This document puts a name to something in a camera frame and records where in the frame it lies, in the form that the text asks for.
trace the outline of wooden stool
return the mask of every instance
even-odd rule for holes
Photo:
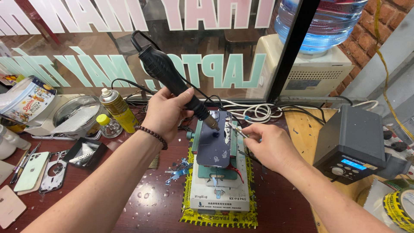
[[[253,46],[258,43],[261,37],[259,31],[254,28],[246,29],[227,29],[224,30],[224,57],[226,57],[226,51],[233,53],[235,46],[251,46],[250,56],[253,55]]]

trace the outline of red table surface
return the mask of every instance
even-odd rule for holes
[[[196,119],[192,120],[190,128],[195,129],[196,122]],[[271,122],[271,124],[276,124],[287,130],[286,120],[283,117]],[[172,181],[170,186],[166,186],[165,181],[170,174],[164,171],[171,167],[173,162],[178,163],[181,158],[187,157],[188,140],[185,138],[185,134],[185,131],[180,131],[174,141],[168,145],[168,150],[161,151],[157,169],[147,170],[125,204],[125,211],[122,212],[113,232],[317,232],[310,205],[303,195],[294,189],[293,185],[283,176],[269,170],[267,174],[264,174],[262,167],[256,162],[253,162],[259,224],[256,229],[212,228],[179,222],[178,220],[182,216],[182,183],[184,183],[185,177],[182,176],[176,181]],[[99,141],[107,145],[108,150],[100,164],[129,136],[125,131],[113,139],[102,136]],[[30,135],[23,135],[22,138],[32,143],[31,149],[34,149],[40,141],[32,139]],[[53,153],[67,150],[74,143],[75,141],[44,140],[38,152],[49,151]],[[4,161],[15,165],[19,162],[22,154],[23,150],[17,149],[12,156]],[[69,165],[61,189],[43,195],[37,192],[21,195],[20,199],[26,204],[27,210],[8,229],[1,229],[0,232],[22,231],[45,210],[79,185],[89,174],[91,174],[90,171]],[[12,175],[0,185],[0,188],[8,185],[11,178]]]

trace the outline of white cable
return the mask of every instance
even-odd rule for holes
[[[362,103],[359,103],[359,104],[353,105],[353,107],[360,106],[360,105],[363,105],[363,104],[368,104],[368,103],[375,103],[375,104],[374,104],[372,107],[370,107],[369,109],[366,109],[366,111],[371,111],[371,110],[373,110],[376,106],[378,106],[378,101],[377,101],[377,100],[368,100],[368,101],[365,101],[365,102],[362,102]]]
[[[133,95],[133,96],[130,96],[130,97],[128,97],[128,98],[131,98],[131,97],[136,97],[136,96],[141,96],[140,94],[138,94],[138,95]]]
[[[235,116],[239,116],[239,117],[236,117],[237,119],[239,119],[239,120],[245,120],[246,122],[251,123],[251,124],[254,124],[254,123],[266,123],[271,118],[279,118],[283,114],[283,112],[280,112],[279,115],[272,116],[272,114],[274,114],[275,112],[272,113],[272,110],[270,109],[270,107],[271,106],[274,106],[274,104],[237,104],[237,103],[234,103],[234,102],[232,102],[230,100],[221,100],[221,101],[222,102],[229,103],[229,105],[224,105],[223,108],[227,108],[227,107],[245,107],[243,109],[230,109],[230,110],[227,110],[227,111],[228,112],[231,112]],[[353,107],[360,106],[360,105],[364,105],[364,104],[367,104],[367,103],[373,103],[373,102],[375,102],[375,104],[372,107],[370,107],[369,109],[366,109],[367,111],[371,111],[376,106],[378,106],[378,101],[376,101],[376,100],[369,100],[369,101],[365,101],[365,102],[362,102],[362,103],[353,105]],[[306,106],[300,106],[300,105],[296,105],[296,104],[294,104],[294,105],[295,106],[298,106],[300,108],[304,108],[304,109],[318,109],[318,108],[314,108],[314,107],[306,107]],[[282,109],[285,109],[285,108],[291,108],[291,107],[290,106],[284,106],[282,108],[279,108],[278,107],[277,109],[279,111],[282,111]],[[333,109],[333,108],[322,108],[322,110],[327,110],[327,109],[337,110],[337,109]],[[247,112],[254,112],[254,115],[256,117],[247,116],[246,115]]]

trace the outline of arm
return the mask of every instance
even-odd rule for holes
[[[182,110],[193,95],[190,88],[170,99],[168,89],[161,89],[151,98],[142,126],[171,142],[177,134],[178,122],[193,115],[192,111]],[[137,131],[84,182],[23,232],[111,232],[131,193],[161,149],[158,139]]]
[[[250,138],[245,139],[248,148],[264,166],[283,175],[301,191],[330,233],[392,232],[308,164],[285,130],[274,125],[253,124],[242,131],[249,134]]]

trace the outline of heat gun nozzle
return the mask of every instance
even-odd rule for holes
[[[208,125],[211,129],[215,129],[217,131],[220,131],[219,123],[211,116],[209,115],[205,120],[204,123]]]

